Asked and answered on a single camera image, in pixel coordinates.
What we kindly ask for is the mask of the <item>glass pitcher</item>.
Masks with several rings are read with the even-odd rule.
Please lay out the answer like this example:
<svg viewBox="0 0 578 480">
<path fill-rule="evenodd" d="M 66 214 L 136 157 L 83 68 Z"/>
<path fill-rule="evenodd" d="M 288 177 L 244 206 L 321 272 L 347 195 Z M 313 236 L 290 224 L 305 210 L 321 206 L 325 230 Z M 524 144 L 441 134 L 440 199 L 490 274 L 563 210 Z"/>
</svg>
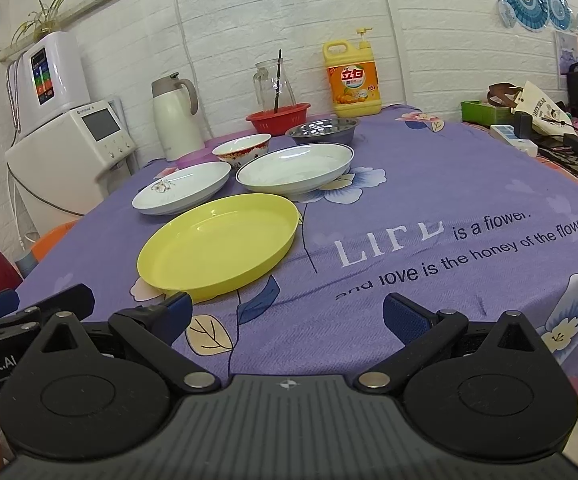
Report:
<svg viewBox="0 0 578 480">
<path fill-rule="evenodd" d="M 258 62 L 252 77 L 257 104 L 261 110 L 274 110 L 277 58 Z M 281 90 L 279 107 L 295 105 L 295 92 L 287 78 L 285 66 L 281 66 Z"/>
</svg>

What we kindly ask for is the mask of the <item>potted green plant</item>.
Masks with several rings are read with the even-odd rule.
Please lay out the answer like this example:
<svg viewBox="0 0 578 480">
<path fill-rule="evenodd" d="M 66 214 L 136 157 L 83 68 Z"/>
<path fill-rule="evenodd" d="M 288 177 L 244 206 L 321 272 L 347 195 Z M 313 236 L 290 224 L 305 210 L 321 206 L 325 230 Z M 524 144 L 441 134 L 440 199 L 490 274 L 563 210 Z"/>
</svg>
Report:
<svg viewBox="0 0 578 480">
<path fill-rule="evenodd" d="M 31 11 L 28 18 L 12 34 L 10 40 L 12 46 L 28 35 L 31 36 L 33 42 L 38 42 L 58 29 L 58 14 L 66 0 L 50 0 L 50 3 L 45 3 L 43 0 L 36 1 L 39 7 Z"/>
</svg>

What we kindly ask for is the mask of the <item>white water purifier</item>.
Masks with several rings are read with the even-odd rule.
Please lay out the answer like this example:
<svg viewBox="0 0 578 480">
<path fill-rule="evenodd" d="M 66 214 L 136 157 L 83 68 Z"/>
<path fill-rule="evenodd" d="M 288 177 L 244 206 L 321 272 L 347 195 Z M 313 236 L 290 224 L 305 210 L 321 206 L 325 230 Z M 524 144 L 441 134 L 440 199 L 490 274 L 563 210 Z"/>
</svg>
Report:
<svg viewBox="0 0 578 480">
<path fill-rule="evenodd" d="M 51 32 L 9 66 L 8 91 L 17 136 L 23 138 L 91 102 L 79 45 L 71 32 Z"/>
</svg>

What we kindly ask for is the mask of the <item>white blue-rimmed plate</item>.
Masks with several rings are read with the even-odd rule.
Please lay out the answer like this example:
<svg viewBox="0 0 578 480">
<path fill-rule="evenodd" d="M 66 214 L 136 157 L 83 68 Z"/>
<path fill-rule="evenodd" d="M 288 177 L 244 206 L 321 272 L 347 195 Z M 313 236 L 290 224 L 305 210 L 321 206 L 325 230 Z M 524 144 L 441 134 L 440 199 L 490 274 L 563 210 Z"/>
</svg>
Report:
<svg viewBox="0 0 578 480">
<path fill-rule="evenodd" d="M 236 181 L 250 192 L 299 195 L 345 174 L 354 155 L 343 144 L 297 145 L 254 159 L 237 171 Z"/>
</svg>

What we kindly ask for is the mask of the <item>white red-patterned bowl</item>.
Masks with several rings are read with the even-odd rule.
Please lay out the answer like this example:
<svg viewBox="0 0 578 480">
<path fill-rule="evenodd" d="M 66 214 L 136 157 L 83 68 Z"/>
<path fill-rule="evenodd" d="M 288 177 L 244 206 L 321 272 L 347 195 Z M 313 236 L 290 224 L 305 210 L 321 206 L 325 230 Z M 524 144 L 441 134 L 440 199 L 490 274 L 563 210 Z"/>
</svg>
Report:
<svg viewBox="0 0 578 480">
<path fill-rule="evenodd" d="M 213 148 L 212 154 L 221 162 L 227 162 L 234 169 L 239 169 L 254 159 L 266 155 L 271 139 L 272 136 L 269 133 L 242 136 L 241 138 L 219 144 L 219 146 Z"/>
</svg>

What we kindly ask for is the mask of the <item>white floral plate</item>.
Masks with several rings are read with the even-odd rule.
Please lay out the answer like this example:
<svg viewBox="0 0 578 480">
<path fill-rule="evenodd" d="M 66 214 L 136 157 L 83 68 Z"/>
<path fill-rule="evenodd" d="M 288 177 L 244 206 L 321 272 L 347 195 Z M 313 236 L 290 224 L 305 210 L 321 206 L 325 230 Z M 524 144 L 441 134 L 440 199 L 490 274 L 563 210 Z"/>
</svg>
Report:
<svg viewBox="0 0 578 480">
<path fill-rule="evenodd" d="M 210 200 L 228 181 L 228 162 L 204 162 L 178 169 L 138 192 L 132 207 L 145 216 L 182 214 Z"/>
</svg>

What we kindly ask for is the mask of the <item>purple floral tablecloth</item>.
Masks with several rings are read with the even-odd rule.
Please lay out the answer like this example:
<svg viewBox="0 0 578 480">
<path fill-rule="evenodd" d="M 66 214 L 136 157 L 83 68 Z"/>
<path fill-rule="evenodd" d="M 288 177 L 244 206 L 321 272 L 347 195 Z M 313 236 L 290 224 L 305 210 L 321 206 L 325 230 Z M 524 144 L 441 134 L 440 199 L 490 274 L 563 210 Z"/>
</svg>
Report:
<svg viewBox="0 0 578 480">
<path fill-rule="evenodd" d="M 417 110 L 364 118 L 350 172 L 298 201 L 283 262 L 193 308 L 177 351 L 222 379 L 356 374 L 401 348 L 398 292 L 473 321 L 521 311 L 578 377 L 578 184 L 487 133 Z"/>
</svg>

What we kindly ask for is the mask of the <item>yellow plastic plate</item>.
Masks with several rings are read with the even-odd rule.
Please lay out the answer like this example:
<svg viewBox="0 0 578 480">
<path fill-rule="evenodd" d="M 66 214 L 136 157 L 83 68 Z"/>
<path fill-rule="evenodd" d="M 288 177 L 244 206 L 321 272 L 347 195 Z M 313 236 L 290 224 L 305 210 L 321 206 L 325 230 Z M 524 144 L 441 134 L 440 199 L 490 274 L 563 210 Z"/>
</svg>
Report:
<svg viewBox="0 0 578 480">
<path fill-rule="evenodd" d="M 287 256 L 300 223 L 297 206 L 272 194 L 240 194 L 184 212 L 140 249 L 137 273 L 195 304 L 245 287 Z"/>
</svg>

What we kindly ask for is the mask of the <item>green box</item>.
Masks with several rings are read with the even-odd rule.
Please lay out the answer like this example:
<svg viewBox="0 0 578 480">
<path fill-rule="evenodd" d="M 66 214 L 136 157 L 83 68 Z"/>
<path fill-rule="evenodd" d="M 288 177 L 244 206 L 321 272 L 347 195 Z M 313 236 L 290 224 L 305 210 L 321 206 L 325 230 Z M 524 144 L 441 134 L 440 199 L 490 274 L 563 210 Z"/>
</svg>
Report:
<svg viewBox="0 0 578 480">
<path fill-rule="evenodd" d="M 481 101 L 462 101 L 461 118 L 464 122 L 470 122 L 483 127 L 491 125 L 511 125 L 513 117 L 508 107 L 498 107 Z"/>
</svg>

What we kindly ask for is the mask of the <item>yellow detergent bottle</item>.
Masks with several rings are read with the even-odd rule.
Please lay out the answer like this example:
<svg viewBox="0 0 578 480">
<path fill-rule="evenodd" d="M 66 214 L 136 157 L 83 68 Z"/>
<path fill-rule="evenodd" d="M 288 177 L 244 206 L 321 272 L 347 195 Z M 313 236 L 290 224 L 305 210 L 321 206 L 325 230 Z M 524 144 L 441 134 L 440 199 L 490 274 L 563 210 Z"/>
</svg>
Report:
<svg viewBox="0 0 578 480">
<path fill-rule="evenodd" d="M 335 113 L 342 118 L 376 115 L 382 109 L 373 48 L 365 38 L 371 27 L 356 29 L 359 44 L 332 40 L 323 45 L 323 57 Z"/>
</svg>

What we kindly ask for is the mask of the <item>white remote control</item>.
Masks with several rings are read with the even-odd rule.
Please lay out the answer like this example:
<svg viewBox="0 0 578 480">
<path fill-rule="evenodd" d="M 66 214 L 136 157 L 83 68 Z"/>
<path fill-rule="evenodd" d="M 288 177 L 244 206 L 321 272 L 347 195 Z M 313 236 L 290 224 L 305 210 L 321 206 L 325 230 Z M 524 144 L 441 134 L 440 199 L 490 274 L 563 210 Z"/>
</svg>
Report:
<svg viewBox="0 0 578 480">
<path fill-rule="evenodd" d="M 537 145 L 531 140 L 518 138 L 512 125 L 491 125 L 490 134 L 530 157 L 535 158 L 538 154 Z"/>
</svg>

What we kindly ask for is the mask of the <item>white water dispenser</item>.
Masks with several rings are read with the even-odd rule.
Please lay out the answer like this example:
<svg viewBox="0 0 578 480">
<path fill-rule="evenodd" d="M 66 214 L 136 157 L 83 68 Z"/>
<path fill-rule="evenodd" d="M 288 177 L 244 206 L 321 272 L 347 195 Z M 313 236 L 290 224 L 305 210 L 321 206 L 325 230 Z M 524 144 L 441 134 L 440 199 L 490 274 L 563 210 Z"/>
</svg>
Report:
<svg viewBox="0 0 578 480">
<path fill-rule="evenodd" d="M 69 110 L 5 154 L 16 189 L 41 235 L 78 220 L 131 177 L 136 144 L 107 101 Z"/>
</svg>

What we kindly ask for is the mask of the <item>stainless steel bowl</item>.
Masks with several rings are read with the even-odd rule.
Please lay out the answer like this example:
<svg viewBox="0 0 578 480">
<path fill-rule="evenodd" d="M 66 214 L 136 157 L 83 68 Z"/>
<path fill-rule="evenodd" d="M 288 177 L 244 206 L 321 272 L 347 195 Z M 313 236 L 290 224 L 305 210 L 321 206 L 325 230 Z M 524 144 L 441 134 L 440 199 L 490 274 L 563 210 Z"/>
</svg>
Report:
<svg viewBox="0 0 578 480">
<path fill-rule="evenodd" d="M 333 143 L 350 145 L 359 120 L 355 118 L 326 118 L 306 122 L 286 132 L 295 144 Z"/>
</svg>

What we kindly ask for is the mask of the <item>white thermos jug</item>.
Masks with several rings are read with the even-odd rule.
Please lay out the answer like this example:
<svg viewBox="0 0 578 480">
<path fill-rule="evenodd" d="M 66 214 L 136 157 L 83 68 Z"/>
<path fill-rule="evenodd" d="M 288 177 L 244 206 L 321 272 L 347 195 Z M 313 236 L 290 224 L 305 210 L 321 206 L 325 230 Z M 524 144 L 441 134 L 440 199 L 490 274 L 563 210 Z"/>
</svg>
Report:
<svg viewBox="0 0 578 480">
<path fill-rule="evenodd" d="M 168 162 L 204 148 L 197 122 L 199 100 L 196 87 L 178 72 L 151 83 L 155 130 Z"/>
</svg>

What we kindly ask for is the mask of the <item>red plastic basket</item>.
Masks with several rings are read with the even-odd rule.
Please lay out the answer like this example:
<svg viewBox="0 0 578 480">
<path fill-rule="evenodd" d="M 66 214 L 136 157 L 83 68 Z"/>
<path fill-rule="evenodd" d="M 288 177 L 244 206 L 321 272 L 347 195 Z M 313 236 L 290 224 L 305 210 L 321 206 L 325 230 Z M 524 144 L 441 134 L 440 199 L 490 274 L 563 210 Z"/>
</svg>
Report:
<svg viewBox="0 0 578 480">
<path fill-rule="evenodd" d="M 253 125 L 258 133 L 269 133 L 272 136 L 283 136 L 288 130 L 306 122 L 310 103 L 298 103 L 280 107 L 277 112 L 262 110 L 250 114 L 246 121 Z"/>
</svg>

